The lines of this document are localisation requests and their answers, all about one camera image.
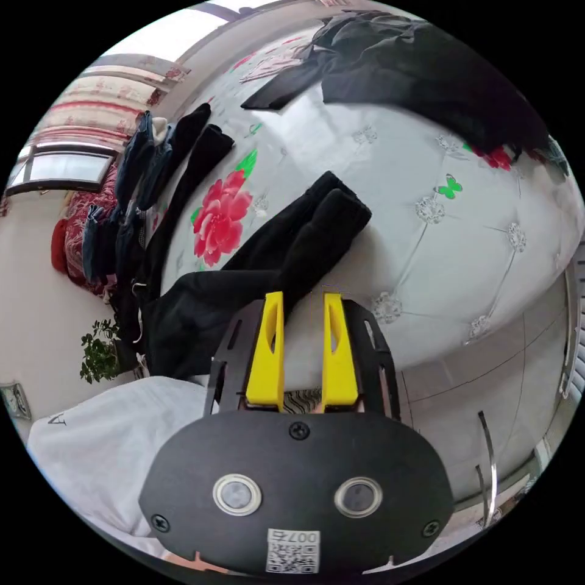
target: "white cloth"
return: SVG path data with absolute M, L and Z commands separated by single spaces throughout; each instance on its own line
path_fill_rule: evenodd
M 201 418 L 203 386 L 164 377 L 117 386 L 36 421 L 28 451 L 62 499 L 113 537 L 162 558 L 138 506 L 160 447 Z
M 169 124 L 166 118 L 152 118 L 152 139 L 154 146 L 162 144 L 169 130 Z

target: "window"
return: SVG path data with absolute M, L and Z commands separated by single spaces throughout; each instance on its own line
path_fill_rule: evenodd
M 53 142 L 21 151 L 6 195 L 45 189 L 98 192 L 117 151 L 93 144 Z

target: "curtain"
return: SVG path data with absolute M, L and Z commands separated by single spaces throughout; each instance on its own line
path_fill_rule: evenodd
M 103 55 L 59 96 L 31 142 L 81 141 L 123 150 L 137 116 L 154 108 L 187 73 L 151 55 Z

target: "denim jeans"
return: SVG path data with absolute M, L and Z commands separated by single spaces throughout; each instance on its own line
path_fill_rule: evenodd
M 116 236 L 116 276 L 120 278 L 125 268 L 126 253 L 134 237 L 134 231 L 139 228 L 140 218 L 137 215 L 136 203 L 131 203 L 123 225 Z
M 96 234 L 98 232 L 98 219 L 104 212 L 104 208 L 98 205 L 90 205 L 87 211 L 87 220 L 83 228 L 83 240 L 81 245 L 81 258 L 83 276 L 89 283 L 93 283 L 93 254 L 95 250 Z
M 114 192 L 123 211 L 132 198 L 140 177 L 148 167 L 154 153 L 154 137 L 152 134 L 152 115 L 149 111 L 138 123 L 138 128 L 124 149 L 122 160 L 118 166 L 118 176 Z
M 136 196 L 136 204 L 141 211 L 150 209 L 158 201 L 161 188 L 165 184 L 175 128 L 176 124 L 168 124 L 165 139 L 155 147 L 152 161 L 144 172 Z

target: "tile floor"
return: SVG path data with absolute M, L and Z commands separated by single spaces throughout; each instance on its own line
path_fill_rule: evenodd
M 567 308 L 564 276 L 509 325 L 445 357 L 398 374 L 403 421 L 426 437 L 447 468 L 456 500 L 489 477 L 483 410 L 498 477 L 509 475 L 543 437 L 558 399 Z

